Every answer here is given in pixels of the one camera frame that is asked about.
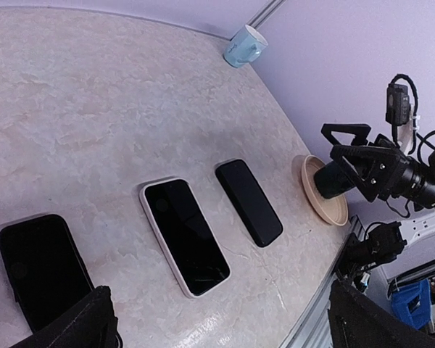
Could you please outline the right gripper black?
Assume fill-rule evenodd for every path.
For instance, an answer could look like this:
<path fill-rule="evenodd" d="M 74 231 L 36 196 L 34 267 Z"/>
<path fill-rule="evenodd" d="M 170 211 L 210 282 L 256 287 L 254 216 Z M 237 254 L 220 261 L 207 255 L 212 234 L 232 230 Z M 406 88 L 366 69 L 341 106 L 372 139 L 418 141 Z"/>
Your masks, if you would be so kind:
<path fill-rule="evenodd" d="M 367 201 L 402 196 L 406 191 L 412 176 L 410 160 L 385 135 L 378 134 L 365 146 L 370 126 L 364 123 L 325 123 L 320 132 L 333 145 L 331 159 Z M 335 133 L 353 136 L 351 144 L 341 145 Z"/>

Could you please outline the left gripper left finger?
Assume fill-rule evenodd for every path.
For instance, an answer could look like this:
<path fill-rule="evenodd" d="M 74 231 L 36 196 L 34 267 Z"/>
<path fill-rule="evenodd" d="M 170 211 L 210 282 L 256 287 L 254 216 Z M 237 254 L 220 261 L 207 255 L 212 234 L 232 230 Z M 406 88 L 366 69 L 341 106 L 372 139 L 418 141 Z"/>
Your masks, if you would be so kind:
<path fill-rule="evenodd" d="M 110 288 L 98 286 L 50 325 L 13 347 L 117 347 L 117 322 Z"/>

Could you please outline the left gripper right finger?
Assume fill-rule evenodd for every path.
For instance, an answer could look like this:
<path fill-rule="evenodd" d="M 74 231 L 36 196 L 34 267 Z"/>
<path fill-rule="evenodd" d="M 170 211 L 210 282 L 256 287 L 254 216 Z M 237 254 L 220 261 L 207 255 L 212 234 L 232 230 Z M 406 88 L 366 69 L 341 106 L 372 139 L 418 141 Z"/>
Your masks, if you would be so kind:
<path fill-rule="evenodd" d="M 334 348 L 435 347 L 435 338 L 402 323 L 346 282 L 332 283 L 329 300 Z"/>

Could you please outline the white-edged phone screen up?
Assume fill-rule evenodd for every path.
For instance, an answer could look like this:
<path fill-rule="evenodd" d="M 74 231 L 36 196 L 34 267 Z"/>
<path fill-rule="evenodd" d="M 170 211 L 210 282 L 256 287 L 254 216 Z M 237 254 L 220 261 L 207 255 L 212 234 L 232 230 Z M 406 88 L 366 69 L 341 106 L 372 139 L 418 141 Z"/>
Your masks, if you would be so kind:
<path fill-rule="evenodd" d="M 142 187 L 139 201 L 166 260 L 189 298 L 219 286 L 231 269 L 189 183 L 168 178 Z"/>

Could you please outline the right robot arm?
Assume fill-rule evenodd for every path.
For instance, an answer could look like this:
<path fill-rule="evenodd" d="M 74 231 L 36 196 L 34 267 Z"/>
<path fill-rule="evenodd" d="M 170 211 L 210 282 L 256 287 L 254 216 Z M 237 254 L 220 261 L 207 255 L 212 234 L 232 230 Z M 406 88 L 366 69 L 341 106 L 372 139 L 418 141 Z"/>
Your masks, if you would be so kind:
<path fill-rule="evenodd" d="M 392 140 L 379 134 L 370 142 L 366 124 L 328 124 L 321 133 L 332 144 L 331 162 L 314 175 L 325 199 L 357 189 L 368 202 L 404 197 L 415 211 L 435 210 L 435 150 L 424 164 L 406 155 Z M 349 236 L 337 263 L 341 278 L 354 278 L 396 260 L 406 246 L 400 224 L 378 223 L 363 241 Z"/>

